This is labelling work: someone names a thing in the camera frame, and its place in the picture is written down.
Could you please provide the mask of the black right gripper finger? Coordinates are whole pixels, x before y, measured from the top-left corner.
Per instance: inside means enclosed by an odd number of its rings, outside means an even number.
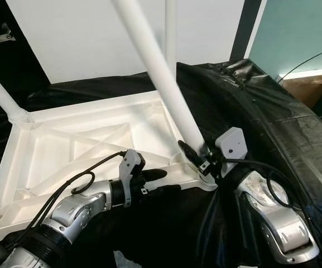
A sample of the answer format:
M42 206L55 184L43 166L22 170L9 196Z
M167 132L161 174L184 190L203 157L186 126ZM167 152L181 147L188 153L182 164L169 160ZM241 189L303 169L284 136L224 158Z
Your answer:
M206 166L204 165L206 161L199 156L199 154L194 151L191 146L187 145L184 141L178 140L177 145L184 154L185 158L190 161L190 163L194 164L197 168L205 169Z

